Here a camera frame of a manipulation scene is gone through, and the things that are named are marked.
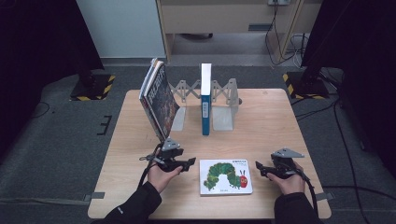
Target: black curtain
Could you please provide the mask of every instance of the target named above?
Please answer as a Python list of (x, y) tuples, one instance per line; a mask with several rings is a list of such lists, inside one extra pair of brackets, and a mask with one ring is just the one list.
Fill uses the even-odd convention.
[(340, 94), (364, 149), (396, 177), (395, 11), (392, 0), (324, 0), (303, 66), (343, 69)]
[(0, 157), (47, 84), (103, 69), (76, 1), (0, 0)]

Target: hardcover book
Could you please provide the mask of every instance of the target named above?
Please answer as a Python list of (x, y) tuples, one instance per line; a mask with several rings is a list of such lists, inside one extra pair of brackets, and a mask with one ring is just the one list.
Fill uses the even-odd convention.
[(140, 89), (139, 100), (154, 132), (163, 142), (169, 136), (179, 106), (169, 87), (162, 61), (151, 61), (151, 67)]
[(247, 160), (200, 160), (201, 196), (251, 194)]
[(211, 63), (201, 64), (201, 112), (202, 112), (202, 135), (210, 133), (210, 110), (211, 101)]

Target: metal book holder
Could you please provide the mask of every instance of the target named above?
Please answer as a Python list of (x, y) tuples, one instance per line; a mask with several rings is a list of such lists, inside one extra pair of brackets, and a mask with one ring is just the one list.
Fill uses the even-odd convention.
[[(236, 79), (231, 78), (228, 83), (221, 87), (216, 80), (212, 80), (211, 100), (212, 100), (212, 124), (214, 131), (232, 131), (234, 124), (234, 117), (238, 112), (240, 100), (238, 97), (238, 89), (236, 86)], [(174, 96), (179, 96), (182, 103), (186, 103), (187, 96), (193, 94), (197, 99), (201, 99), (201, 94), (197, 86), (201, 86), (201, 80), (198, 79), (189, 86), (185, 80), (180, 80), (178, 84), (173, 87), (169, 84)], [(224, 96), (226, 98), (226, 105), (216, 105), (218, 97)], [(181, 106), (177, 111), (172, 131), (182, 131), (184, 124), (184, 117), (186, 115), (186, 106)]]

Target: black sleeve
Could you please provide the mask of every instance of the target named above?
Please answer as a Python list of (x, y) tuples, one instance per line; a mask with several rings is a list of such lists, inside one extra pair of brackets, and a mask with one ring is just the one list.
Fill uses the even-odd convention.
[(146, 182), (125, 203), (107, 214), (100, 223), (146, 223), (149, 215), (157, 209), (161, 202), (160, 193), (149, 182)]
[(322, 224), (304, 193), (279, 196), (274, 210), (276, 224)]

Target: hand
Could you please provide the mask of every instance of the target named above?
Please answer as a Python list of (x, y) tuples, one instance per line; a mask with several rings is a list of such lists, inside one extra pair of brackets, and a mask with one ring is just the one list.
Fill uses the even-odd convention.
[[(297, 169), (301, 171), (303, 170), (303, 167), (301, 167), (297, 162), (294, 163), (296, 164)], [(305, 181), (303, 181), (303, 178), (300, 175), (292, 175), (287, 179), (279, 178), (271, 173), (267, 174), (267, 176), (280, 187), (280, 190), (284, 195), (296, 192), (305, 192)]]
[(166, 173), (158, 165), (154, 165), (148, 171), (148, 182), (159, 192), (163, 192), (171, 179), (180, 174), (182, 166), (177, 167), (174, 171)]

